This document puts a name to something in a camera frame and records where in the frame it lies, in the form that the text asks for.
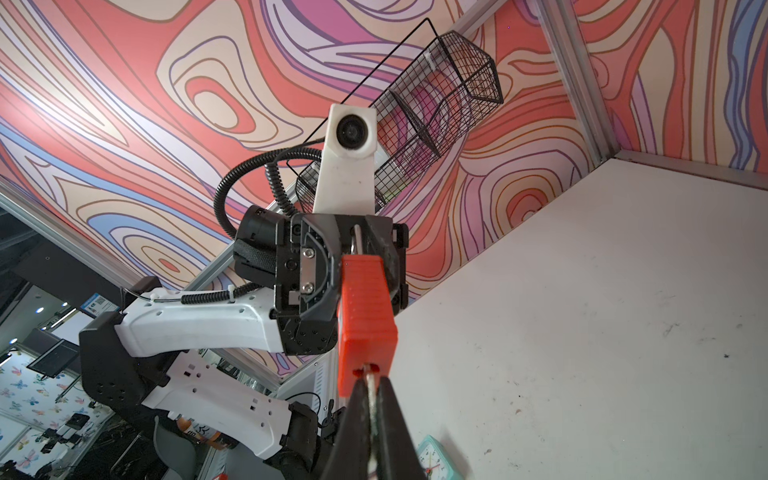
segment teal alarm clock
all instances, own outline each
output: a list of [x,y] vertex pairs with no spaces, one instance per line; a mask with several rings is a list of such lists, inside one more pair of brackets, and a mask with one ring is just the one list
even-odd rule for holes
[[464,480],[440,442],[431,435],[426,436],[416,453],[419,454],[419,463],[422,464],[428,480]]

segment red object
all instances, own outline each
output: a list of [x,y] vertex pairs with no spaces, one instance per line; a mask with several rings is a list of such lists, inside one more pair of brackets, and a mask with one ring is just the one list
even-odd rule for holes
[[339,318],[339,396],[349,397],[364,365],[378,371],[378,387],[379,376],[389,374],[395,356],[397,327],[381,257],[342,258]]

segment white table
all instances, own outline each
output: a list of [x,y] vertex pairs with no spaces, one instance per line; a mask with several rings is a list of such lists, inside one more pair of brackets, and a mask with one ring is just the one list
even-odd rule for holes
[[768,192],[612,160],[396,318],[466,478],[768,478]]

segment robotic arm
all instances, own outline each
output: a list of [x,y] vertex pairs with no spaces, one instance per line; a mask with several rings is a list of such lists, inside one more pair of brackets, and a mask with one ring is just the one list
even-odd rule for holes
[[[155,277],[134,286],[136,299],[123,312],[102,314],[80,333],[88,395],[118,411],[141,404],[195,418],[243,443],[286,478],[319,478],[333,446],[317,435],[315,412],[249,389],[194,350],[327,352],[339,338],[340,300],[356,299],[341,302],[351,326],[359,311],[354,306],[364,310],[373,290],[394,329],[392,316],[408,302],[408,229],[374,215],[376,138],[374,109],[333,105],[313,213],[289,218],[255,206],[247,211],[235,236],[235,270],[248,286],[174,292]],[[344,258],[351,253],[361,256],[357,260],[380,259],[368,261],[365,268],[373,270],[357,273],[365,280],[366,271],[380,272],[380,281],[349,281],[355,278],[352,262]],[[379,355],[381,361],[366,356],[372,343],[347,347],[346,358],[360,371],[375,361],[384,376],[394,343]],[[353,371],[342,377],[340,390],[349,396]]]

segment wire basket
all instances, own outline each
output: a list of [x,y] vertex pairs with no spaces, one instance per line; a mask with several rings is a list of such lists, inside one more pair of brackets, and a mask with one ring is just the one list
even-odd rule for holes
[[[435,39],[371,103],[377,112],[379,136],[376,157],[380,166],[376,169],[374,183],[376,211],[397,197],[445,155],[462,135],[503,102],[502,88],[491,56],[454,31],[437,35],[428,18],[417,25],[389,55],[425,22],[432,27]],[[305,212],[312,211],[318,176],[319,162],[315,161],[305,167],[296,179],[296,195]]]

